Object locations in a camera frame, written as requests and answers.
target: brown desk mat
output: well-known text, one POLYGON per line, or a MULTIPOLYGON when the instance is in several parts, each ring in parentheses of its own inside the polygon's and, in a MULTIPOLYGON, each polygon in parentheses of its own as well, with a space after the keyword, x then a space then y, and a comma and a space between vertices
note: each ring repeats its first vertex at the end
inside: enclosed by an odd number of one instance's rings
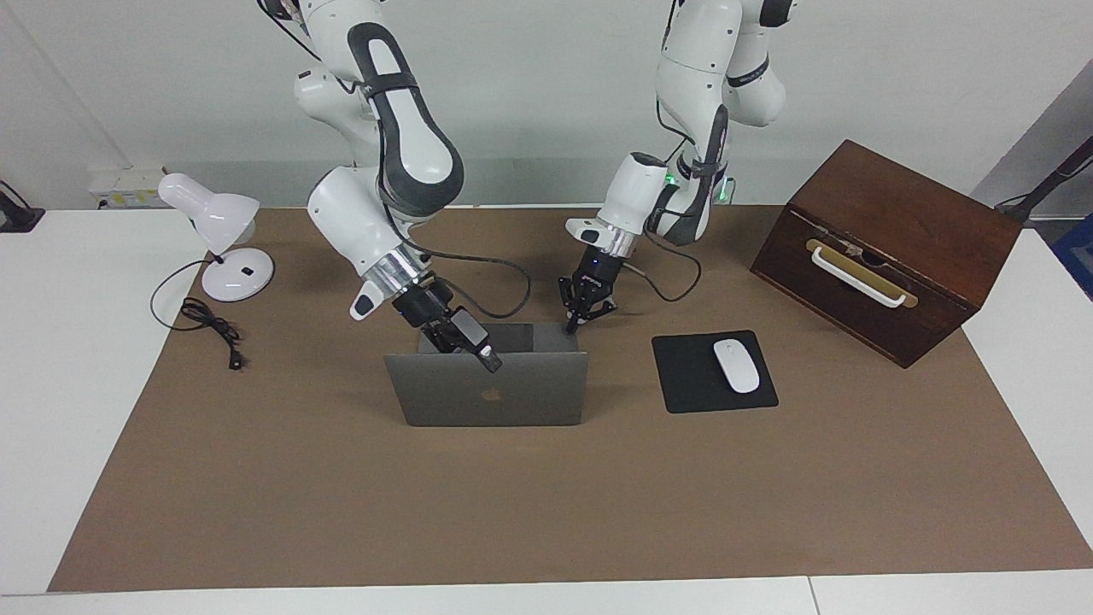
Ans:
MULTIPOLYGON (((262 211, 277 276, 216 305, 250 367, 230 372, 213 333, 171 334, 50 591, 1093 567, 963 334, 905 371, 748 272, 777 213, 718 210, 683 303, 623 273, 620 312, 580 334, 585 425, 416 429, 383 363, 416 332, 389 306, 351 321, 350 264, 303 210, 262 211), (736 330, 759 334, 781 405, 669 415, 650 340, 736 330)), ((521 320, 557 321, 574 214, 456 210, 418 235, 528 262, 521 320)), ((692 274, 647 244, 634 262, 669 291, 692 274)), ((437 268, 497 309, 521 287, 437 268)))

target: brown wooden box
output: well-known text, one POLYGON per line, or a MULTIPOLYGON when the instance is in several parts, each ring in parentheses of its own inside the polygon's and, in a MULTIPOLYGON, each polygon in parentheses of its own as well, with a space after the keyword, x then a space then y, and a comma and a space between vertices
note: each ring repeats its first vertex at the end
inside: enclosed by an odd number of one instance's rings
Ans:
POLYGON ((1020 230, 845 141, 790 199, 752 271, 907 368, 979 311, 1020 230))

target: robotic arm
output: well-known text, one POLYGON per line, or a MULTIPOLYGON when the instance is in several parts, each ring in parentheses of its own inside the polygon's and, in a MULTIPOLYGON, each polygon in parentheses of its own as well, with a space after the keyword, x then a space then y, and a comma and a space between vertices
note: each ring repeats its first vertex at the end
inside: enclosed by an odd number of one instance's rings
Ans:
POLYGON ((497 371, 485 330, 462 307, 451 309, 430 253, 409 239, 411 227, 459 194, 463 164, 384 24, 383 0, 263 1, 270 14, 296 21, 322 59, 296 81, 299 106, 353 151, 354 165, 328 173, 308 199, 316 226, 364 281, 350 316, 363 321, 392 299, 440 353, 468 352, 497 371), (377 147, 378 166, 360 166, 377 147))
POLYGON ((618 309, 613 284, 644 232, 674 245, 698 240, 724 180, 729 120, 766 126, 781 113, 786 88, 771 69, 768 33, 786 24, 798 0, 673 0, 657 67, 658 113, 681 127, 685 145, 661 162, 632 153, 596 218, 569 220, 586 244, 577 270, 559 283, 567 331, 618 309), (666 180, 672 170, 673 182, 666 180))

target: blue object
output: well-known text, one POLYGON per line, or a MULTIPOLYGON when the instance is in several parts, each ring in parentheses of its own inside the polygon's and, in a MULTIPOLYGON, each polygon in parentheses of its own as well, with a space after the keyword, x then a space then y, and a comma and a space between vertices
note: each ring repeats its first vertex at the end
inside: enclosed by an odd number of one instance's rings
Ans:
POLYGON ((1062 261, 1085 294, 1093 298, 1093 215, 1055 241, 1051 251, 1062 261))

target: table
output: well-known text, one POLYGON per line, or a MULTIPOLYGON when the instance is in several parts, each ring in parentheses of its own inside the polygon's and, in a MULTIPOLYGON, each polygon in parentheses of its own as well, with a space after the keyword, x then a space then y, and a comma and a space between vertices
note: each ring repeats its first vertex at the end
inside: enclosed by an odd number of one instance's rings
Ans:
MULTIPOLYGON (((34 595, 166 339, 148 294, 203 248, 175 211, 50 212, 34 233, 0 239, 0 613, 1093 612, 1093 571, 34 595)), ((167 286, 160 310, 177 309, 191 281, 167 286)), ((1089 542, 1093 382, 1081 368, 1093 303, 1026 230, 965 332, 1089 542)))

